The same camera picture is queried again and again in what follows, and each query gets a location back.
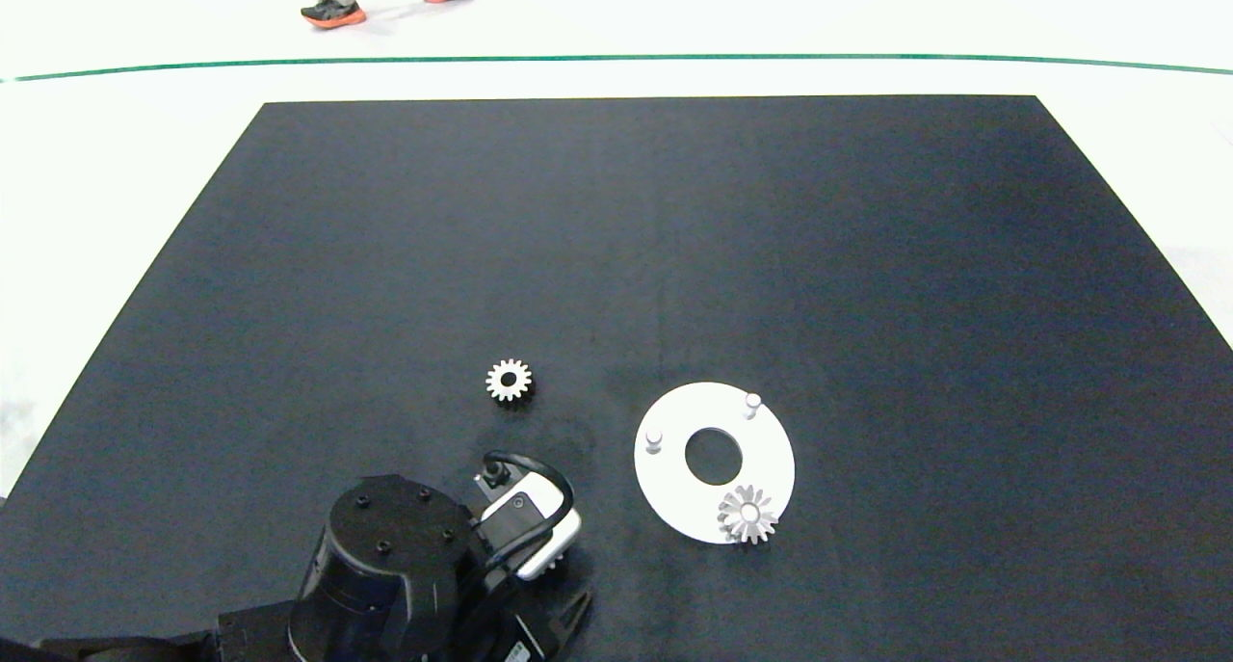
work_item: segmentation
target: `black cylinder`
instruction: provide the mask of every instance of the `black cylinder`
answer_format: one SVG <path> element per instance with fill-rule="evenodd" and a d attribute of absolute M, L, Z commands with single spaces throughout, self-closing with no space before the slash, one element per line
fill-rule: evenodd
<path fill-rule="evenodd" d="M 469 518 L 443 492 L 395 475 L 345 492 L 291 610 L 296 657 L 399 662 L 444 648 L 469 557 Z"/>

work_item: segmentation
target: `disc center hole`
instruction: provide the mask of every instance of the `disc center hole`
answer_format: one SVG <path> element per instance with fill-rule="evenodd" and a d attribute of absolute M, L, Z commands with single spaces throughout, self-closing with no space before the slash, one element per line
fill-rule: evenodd
<path fill-rule="evenodd" d="M 741 472 L 741 446 L 726 430 L 700 429 L 686 443 L 686 465 L 699 482 L 724 486 Z"/>

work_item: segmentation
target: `spur gear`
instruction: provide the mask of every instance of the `spur gear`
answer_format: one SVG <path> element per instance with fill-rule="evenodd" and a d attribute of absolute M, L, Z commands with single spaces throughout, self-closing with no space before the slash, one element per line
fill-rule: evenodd
<path fill-rule="evenodd" d="M 727 537 L 735 541 L 758 542 L 769 540 L 774 534 L 774 524 L 779 518 L 767 507 L 771 505 L 771 496 L 762 493 L 752 486 L 736 487 L 724 497 L 719 504 L 719 521 L 726 530 Z"/>
<path fill-rule="evenodd" d="M 488 394 L 498 404 L 515 404 L 528 399 L 535 391 L 531 369 L 520 360 L 502 360 L 488 371 Z"/>

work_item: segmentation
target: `green line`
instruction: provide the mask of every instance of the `green line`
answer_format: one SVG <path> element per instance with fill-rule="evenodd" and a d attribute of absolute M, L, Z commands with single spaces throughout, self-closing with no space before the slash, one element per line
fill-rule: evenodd
<path fill-rule="evenodd" d="M 774 53 L 686 53 L 686 55 L 459 55 L 459 57 L 306 57 L 305 59 L 222 59 L 219 62 L 174 62 L 173 64 L 137 64 L 81 69 L 78 73 L 27 74 L 25 78 L 0 81 L 41 81 L 41 79 L 96 78 L 101 74 L 154 73 L 163 69 L 205 69 L 212 67 L 263 67 L 268 64 L 439 64 L 439 62 L 647 62 L 697 59 L 947 59 L 974 62 L 1027 62 L 1027 64 L 1084 64 L 1090 67 L 1122 67 L 1158 69 L 1164 73 L 1233 75 L 1233 69 L 1189 67 L 1185 64 L 1153 64 L 1152 62 L 1118 62 L 1113 59 L 1070 59 L 1070 57 L 1031 55 L 942 55 L 941 53 L 841 53 L 841 52 L 774 52 Z"/>

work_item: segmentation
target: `white disc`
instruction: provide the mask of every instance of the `white disc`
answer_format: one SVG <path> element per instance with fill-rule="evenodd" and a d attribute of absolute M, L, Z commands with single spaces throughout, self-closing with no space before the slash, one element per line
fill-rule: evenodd
<path fill-rule="evenodd" d="M 723 382 L 690 382 L 647 408 L 634 439 L 634 470 L 655 513 L 681 534 L 710 544 L 735 544 L 719 520 L 719 505 L 735 487 L 771 496 L 766 507 L 782 517 L 792 499 L 797 464 L 783 425 L 757 394 Z M 686 464 L 686 444 L 703 429 L 719 429 L 741 449 L 741 470 L 714 486 Z"/>

